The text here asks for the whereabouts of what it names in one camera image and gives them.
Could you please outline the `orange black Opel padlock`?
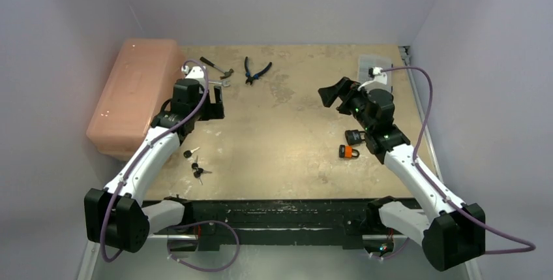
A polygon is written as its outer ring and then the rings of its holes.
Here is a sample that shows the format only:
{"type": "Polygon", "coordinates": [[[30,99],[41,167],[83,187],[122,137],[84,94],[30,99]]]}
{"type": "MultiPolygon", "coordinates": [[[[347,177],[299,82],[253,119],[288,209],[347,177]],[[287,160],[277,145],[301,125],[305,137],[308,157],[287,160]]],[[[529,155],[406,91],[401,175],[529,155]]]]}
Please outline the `orange black Opel padlock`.
{"type": "Polygon", "coordinates": [[[357,159],[359,157],[359,151],[351,146],[340,145],[338,157],[341,159],[357,159]]]}

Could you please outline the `black-head key pair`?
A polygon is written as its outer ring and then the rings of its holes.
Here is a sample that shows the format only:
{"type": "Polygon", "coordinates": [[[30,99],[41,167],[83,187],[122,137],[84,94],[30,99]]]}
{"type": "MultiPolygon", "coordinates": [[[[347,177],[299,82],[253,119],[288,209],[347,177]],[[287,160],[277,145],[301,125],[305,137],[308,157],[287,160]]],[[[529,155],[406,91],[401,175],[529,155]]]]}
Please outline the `black-head key pair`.
{"type": "Polygon", "coordinates": [[[194,159],[194,162],[191,164],[191,169],[193,171],[194,177],[199,181],[199,183],[201,185],[203,185],[202,176],[204,174],[212,174],[211,171],[208,171],[208,170],[206,170],[206,169],[199,166],[198,156],[196,156],[196,158],[194,159]]]}

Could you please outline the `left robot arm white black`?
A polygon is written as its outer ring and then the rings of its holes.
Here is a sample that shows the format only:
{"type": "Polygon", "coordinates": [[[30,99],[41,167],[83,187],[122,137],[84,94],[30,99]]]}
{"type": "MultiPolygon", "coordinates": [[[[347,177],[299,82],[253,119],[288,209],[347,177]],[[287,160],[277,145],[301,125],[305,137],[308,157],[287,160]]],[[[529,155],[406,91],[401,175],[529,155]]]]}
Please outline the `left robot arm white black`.
{"type": "Polygon", "coordinates": [[[185,234],[194,216],[185,202],[169,198],[144,206],[146,192],[170,156],[194,130],[197,121],[224,118],[222,87],[203,80],[176,81],[173,95],[153,118],[147,136],[125,167],[103,189],[84,197],[85,227],[89,241],[135,253],[147,237],[172,227],[185,234]]]}

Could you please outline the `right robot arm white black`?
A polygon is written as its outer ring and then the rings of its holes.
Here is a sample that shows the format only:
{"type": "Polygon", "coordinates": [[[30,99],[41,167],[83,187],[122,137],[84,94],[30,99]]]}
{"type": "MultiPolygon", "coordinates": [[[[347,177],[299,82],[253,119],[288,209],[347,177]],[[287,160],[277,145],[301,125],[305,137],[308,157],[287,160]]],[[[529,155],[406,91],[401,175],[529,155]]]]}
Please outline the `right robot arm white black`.
{"type": "Polygon", "coordinates": [[[343,77],[318,90],[329,108],[340,99],[337,111],[353,116],[363,128],[371,154],[394,173],[422,208],[411,210],[391,197],[369,206],[366,223],[374,232],[392,228],[422,247],[438,271],[463,264],[485,253],[485,212],[452,193],[415,154],[407,136],[395,125],[393,95],[384,89],[367,91],[343,77]]]}

